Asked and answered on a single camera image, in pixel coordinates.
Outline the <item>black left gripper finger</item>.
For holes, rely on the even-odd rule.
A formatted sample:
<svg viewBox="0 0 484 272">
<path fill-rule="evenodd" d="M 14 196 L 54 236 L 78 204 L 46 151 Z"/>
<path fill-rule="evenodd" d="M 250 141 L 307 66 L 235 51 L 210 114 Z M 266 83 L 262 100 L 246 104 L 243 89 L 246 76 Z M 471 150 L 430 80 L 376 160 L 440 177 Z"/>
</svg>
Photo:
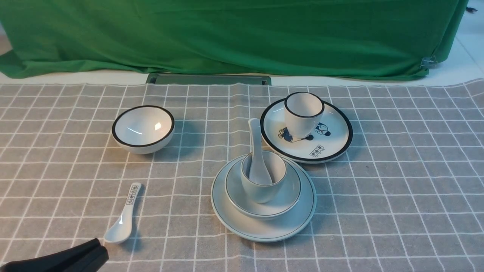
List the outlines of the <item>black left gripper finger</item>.
<svg viewBox="0 0 484 272">
<path fill-rule="evenodd" d="M 28 260 L 11 261 L 2 272 L 97 272 L 102 267 L 102 244 L 95 238 L 73 248 Z"/>
</svg>

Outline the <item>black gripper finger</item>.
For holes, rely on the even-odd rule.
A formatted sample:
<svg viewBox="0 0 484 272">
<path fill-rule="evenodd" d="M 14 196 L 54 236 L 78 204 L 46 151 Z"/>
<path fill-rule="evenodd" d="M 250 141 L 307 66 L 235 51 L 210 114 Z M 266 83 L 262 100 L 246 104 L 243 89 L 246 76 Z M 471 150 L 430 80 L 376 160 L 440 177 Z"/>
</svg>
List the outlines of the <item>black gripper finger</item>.
<svg viewBox="0 0 484 272">
<path fill-rule="evenodd" d="M 53 266 L 46 272 L 96 272 L 109 260 L 104 246 L 72 248 L 56 253 Z"/>
</svg>

